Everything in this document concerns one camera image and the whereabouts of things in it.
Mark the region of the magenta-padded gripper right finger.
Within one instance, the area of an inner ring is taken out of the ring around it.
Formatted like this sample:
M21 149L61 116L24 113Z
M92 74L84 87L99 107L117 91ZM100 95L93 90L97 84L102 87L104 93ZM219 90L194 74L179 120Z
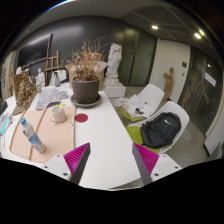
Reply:
M167 154L158 155L137 143L133 144L132 153L144 185L182 169Z

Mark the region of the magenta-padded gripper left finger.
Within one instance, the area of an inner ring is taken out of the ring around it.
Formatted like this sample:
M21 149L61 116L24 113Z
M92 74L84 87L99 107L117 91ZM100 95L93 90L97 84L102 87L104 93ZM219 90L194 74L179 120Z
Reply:
M79 184L89 155L90 144L86 143L65 155L56 154L42 166L42 169L72 183Z

